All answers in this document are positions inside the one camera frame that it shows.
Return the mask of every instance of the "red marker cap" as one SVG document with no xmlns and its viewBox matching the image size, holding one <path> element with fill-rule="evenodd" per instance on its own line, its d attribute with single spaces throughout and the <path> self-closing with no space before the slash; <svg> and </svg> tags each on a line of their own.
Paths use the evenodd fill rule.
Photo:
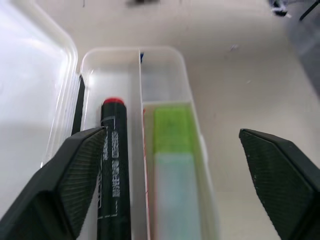
<svg viewBox="0 0 320 240">
<path fill-rule="evenodd" d="M 110 97 L 104 100 L 102 104 L 109 104 L 109 103 L 118 103 L 118 104 L 123 104 L 125 105 L 124 101 L 121 98 L 118 97 Z"/>
</svg>

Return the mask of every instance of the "black marker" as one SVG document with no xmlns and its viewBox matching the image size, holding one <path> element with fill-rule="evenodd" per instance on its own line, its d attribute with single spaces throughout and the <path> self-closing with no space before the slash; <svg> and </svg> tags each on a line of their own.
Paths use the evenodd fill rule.
<svg viewBox="0 0 320 240">
<path fill-rule="evenodd" d="M 101 106 L 106 127 L 98 175 L 97 240 L 131 240 L 127 109 L 119 98 Z"/>
</svg>

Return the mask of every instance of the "green eraser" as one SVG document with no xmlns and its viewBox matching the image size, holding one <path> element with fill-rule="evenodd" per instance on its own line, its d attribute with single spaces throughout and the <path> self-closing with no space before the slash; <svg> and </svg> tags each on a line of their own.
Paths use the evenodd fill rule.
<svg viewBox="0 0 320 240">
<path fill-rule="evenodd" d="M 154 153 L 191 153 L 190 110 L 186 106 L 154 111 Z"/>
</svg>

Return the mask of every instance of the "clear plastic lid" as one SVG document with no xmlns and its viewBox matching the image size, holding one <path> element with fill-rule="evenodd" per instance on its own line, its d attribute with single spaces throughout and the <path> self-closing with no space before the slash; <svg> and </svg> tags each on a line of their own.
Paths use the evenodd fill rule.
<svg viewBox="0 0 320 240">
<path fill-rule="evenodd" d="M 71 135 L 77 50 L 34 3 L 0 1 L 0 218 Z"/>
</svg>

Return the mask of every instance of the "white table surface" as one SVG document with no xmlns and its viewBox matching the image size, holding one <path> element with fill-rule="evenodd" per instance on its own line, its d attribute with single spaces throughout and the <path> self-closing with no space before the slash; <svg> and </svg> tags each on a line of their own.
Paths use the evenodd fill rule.
<svg viewBox="0 0 320 240">
<path fill-rule="evenodd" d="M 162 46 L 184 55 L 223 240 L 279 240 L 238 138 L 249 128 L 293 141 L 320 167 L 320 104 L 266 0 L 38 0 L 73 38 L 95 47 Z"/>
</svg>

